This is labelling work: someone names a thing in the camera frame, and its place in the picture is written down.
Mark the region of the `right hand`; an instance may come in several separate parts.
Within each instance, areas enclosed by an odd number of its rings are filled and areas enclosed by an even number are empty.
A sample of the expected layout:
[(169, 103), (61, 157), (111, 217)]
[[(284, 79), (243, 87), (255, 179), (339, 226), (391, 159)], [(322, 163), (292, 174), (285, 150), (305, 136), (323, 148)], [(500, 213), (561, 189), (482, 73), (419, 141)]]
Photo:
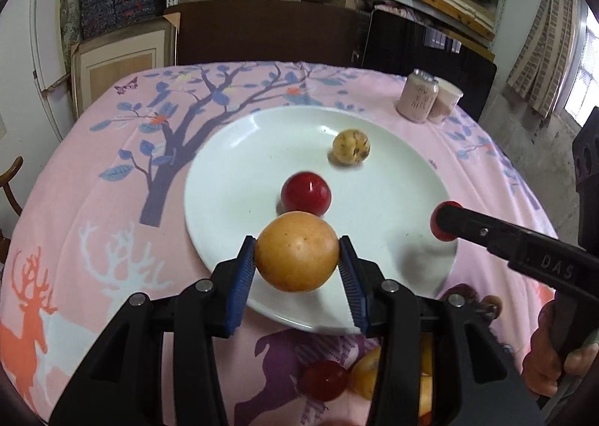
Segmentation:
[(534, 398), (554, 396), (559, 388), (557, 381), (562, 372), (584, 377), (598, 353), (598, 344), (593, 343), (569, 353), (565, 362), (561, 362), (550, 340), (553, 316), (552, 300), (546, 303), (539, 313), (538, 328), (531, 337), (530, 351), (523, 361), (522, 376)]

